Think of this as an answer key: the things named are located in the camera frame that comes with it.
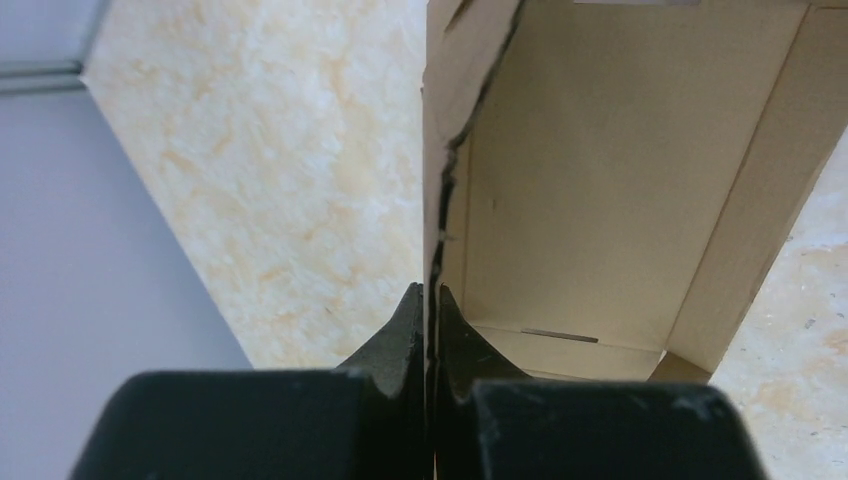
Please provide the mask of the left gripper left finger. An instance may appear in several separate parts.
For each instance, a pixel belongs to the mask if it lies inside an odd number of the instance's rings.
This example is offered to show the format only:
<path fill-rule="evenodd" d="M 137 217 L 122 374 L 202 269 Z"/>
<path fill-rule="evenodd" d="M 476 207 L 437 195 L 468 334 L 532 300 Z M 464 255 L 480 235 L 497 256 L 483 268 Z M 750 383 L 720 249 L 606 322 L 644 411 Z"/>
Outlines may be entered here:
<path fill-rule="evenodd" d="M 422 286 L 332 369 L 154 371 L 110 398 L 75 479 L 422 479 Z"/>

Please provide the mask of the brown cardboard box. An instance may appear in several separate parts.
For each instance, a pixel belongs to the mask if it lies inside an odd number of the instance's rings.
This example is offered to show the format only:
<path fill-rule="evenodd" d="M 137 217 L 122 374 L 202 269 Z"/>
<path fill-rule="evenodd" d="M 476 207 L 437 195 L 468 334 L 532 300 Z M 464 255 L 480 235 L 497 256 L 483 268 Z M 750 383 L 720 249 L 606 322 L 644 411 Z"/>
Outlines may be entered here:
<path fill-rule="evenodd" d="M 843 1 L 429 2 L 433 437 L 442 287 L 535 379 L 710 386 L 846 124 Z"/>

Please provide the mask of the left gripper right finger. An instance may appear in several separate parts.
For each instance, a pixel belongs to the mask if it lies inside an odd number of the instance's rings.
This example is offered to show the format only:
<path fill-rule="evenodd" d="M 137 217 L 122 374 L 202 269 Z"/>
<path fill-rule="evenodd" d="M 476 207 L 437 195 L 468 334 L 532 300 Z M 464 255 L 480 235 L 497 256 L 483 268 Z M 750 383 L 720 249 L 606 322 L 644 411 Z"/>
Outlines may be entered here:
<path fill-rule="evenodd" d="M 433 303 L 440 479 L 763 479 L 741 418 L 696 384 L 535 379 Z"/>

